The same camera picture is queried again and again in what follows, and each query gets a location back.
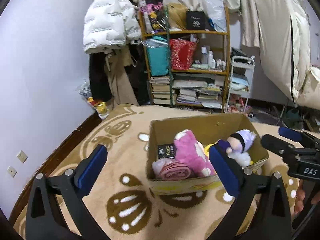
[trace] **teal bag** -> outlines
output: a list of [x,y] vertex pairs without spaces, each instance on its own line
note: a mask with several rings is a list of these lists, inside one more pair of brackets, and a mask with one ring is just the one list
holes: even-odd
[[[153,36],[152,39],[165,41],[166,39],[159,36]],[[169,72],[168,47],[148,48],[147,54],[151,76],[166,76]]]

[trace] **electrical outlet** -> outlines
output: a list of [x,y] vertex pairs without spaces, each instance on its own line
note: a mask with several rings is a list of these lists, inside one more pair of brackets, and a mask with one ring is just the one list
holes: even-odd
[[26,159],[28,159],[28,156],[21,150],[18,155],[17,158],[24,163],[26,161]]
[[9,166],[9,168],[7,169],[7,172],[10,174],[11,177],[14,178],[14,176],[17,174],[17,171],[15,170],[14,167]]

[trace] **pink plush toy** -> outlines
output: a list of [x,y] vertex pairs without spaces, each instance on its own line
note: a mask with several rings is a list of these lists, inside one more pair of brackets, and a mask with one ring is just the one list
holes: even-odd
[[203,146],[196,140],[192,131],[183,130],[178,133],[174,138],[174,144],[177,148],[175,159],[187,165],[198,177],[216,174],[204,154]]

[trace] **hanging jacket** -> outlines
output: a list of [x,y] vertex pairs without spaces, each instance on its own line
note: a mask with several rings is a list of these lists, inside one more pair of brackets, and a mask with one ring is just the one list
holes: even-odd
[[129,0],[93,0],[84,17],[85,53],[121,49],[140,36],[141,29]]

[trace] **red bag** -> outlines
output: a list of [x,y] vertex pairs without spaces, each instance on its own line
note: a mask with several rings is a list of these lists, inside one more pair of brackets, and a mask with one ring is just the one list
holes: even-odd
[[193,53],[197,44],[192,41],[170,40],[171,68],[175,70],[189,69],[193,62]]

